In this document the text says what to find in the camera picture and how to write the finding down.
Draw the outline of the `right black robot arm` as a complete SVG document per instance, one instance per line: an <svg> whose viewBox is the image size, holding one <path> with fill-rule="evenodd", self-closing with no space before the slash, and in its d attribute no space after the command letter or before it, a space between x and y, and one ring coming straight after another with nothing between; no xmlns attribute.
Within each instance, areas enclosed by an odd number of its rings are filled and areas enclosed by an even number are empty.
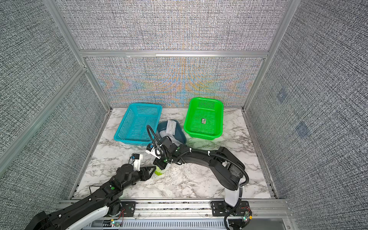
<svg viewBox="0 0 368 230"><path fill-rule="evenodd" d="M185 144L177 146L169 137L158 143L150 143L146 153L155 157L154 165L164 170L168 164L196 164L209 168L218 182L225 188L224 202L234 207L242 198L242 187L249 183L244 164L227 148L200 150Z"/></svg>

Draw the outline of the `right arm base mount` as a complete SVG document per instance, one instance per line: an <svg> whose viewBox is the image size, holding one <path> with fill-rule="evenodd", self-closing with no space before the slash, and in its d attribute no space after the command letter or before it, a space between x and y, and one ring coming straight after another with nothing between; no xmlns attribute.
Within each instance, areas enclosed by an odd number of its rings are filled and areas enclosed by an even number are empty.
<svg viewBox="0 0 368 230"><path fill-rule="evenodd" d="M224 217L233 207L228 205L224 200L211 201L210 207L212 215L215 217ZM242 200L237 209L231 214L231 216L252 216L253 213L250 209L249 202Z"/></svg>

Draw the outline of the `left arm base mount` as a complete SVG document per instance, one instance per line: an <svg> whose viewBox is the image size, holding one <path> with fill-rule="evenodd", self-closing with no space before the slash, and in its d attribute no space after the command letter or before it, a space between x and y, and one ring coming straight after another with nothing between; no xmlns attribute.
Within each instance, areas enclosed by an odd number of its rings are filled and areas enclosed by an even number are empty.
<svg viewBox="0 0 368 230"><path fill-rule="evenodd" d="M116 201L108 210L107 215L110 217L133 217L137 202L135 201Z"/></svg>

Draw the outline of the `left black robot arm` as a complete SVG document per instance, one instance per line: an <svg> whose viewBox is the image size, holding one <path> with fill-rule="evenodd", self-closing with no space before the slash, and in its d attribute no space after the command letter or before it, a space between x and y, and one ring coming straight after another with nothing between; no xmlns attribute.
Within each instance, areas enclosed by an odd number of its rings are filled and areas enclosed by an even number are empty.
<svg viewBox="0 0 368 230"><path fill-rule="evenodd" d="M146 166L135 171L133 165L124 164L114 176L86 198L50 214L44 211L36 214L26 229L79 230L107 214L116 215L121 210L120 197L124 189L139 181L149 180L155 170L156 166Z"/></svg>

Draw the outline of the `green custard apple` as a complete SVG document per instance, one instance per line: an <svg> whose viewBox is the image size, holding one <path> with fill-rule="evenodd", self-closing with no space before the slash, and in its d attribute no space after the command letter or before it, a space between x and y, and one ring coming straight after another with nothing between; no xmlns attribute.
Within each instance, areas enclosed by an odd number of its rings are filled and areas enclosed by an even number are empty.
<svg viewBox="0 0 368 230"><path fill-rule="evenodd" d="M160 168L156 168L155 172L154 172L157 176L163 175L164 171L161 170Z"/></svg>

